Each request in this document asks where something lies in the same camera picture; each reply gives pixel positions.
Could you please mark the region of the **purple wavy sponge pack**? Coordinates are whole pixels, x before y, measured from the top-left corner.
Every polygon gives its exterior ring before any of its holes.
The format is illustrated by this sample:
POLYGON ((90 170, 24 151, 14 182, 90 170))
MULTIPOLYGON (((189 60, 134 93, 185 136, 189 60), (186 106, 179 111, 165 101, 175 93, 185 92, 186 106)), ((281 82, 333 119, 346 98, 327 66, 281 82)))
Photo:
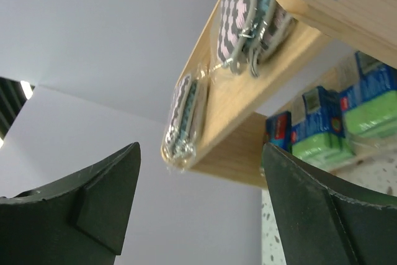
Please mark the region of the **purple wavy sponge pack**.
POLYGON ((247 64, 251 76, 260 75, 267 61, 288 38, 296 24, 276 0, 221 0, 216 57, 233 74, 247 64))
POLYGON ((208 76, 188 73, 174 88, 161 145, 164 161, 177 169, 192 166, 202 136, 208 97, 208 76))

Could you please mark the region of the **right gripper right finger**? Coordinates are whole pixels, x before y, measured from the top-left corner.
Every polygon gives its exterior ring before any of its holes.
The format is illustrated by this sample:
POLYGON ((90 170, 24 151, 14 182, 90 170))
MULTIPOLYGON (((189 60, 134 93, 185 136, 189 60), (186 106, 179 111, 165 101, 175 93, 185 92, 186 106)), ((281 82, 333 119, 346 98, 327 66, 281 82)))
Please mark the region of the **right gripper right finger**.
POLYGON ((396 197, 266 143, 262 167, 287 264, 396 264, 396 197))

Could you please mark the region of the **green sponge pack white label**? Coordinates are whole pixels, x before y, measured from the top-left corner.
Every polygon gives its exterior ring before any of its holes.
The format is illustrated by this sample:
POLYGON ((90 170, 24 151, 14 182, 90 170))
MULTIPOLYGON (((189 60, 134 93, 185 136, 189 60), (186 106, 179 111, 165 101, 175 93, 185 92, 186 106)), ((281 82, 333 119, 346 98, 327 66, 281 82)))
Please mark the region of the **green sponge pack white label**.
POLYGON ((396 135, 396 69, 356 51, 337 74, 345 132, 362 138, 396 135))

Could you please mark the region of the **green heavy duty sponge pack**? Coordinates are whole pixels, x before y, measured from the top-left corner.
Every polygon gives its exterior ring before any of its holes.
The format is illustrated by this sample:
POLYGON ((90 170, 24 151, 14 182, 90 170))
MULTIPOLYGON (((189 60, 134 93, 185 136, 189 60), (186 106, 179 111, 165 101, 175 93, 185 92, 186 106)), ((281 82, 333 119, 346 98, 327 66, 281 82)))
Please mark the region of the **green heavy duty sponge pack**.
POLYGON ((351 159, 339 106, 339 93, 322 86, 294 98, 292 154, 317 168, 329 171, 351 159))

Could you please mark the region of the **green sponge pack dark label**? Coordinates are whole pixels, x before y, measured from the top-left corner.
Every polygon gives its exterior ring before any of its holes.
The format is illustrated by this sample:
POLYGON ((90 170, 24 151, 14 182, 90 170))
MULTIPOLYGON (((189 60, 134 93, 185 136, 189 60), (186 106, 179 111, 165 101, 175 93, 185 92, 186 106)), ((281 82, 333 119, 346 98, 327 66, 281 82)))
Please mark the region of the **green sponge pack dark label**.
POLYGON ((281 149, 291 153, 291 113, 283 111, 277 115, 268 117, 265 121, 264 143, 272 143, 281 149))

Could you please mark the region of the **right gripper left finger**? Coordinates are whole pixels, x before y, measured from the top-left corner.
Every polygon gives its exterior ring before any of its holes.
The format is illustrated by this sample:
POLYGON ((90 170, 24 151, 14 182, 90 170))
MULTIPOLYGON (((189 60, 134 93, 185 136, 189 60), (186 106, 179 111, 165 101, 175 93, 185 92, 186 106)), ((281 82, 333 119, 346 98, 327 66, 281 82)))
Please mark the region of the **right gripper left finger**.
POLYGON ((134 142, 105 159, 1 198, 1 264, 114 264, 140 172, 134 142))

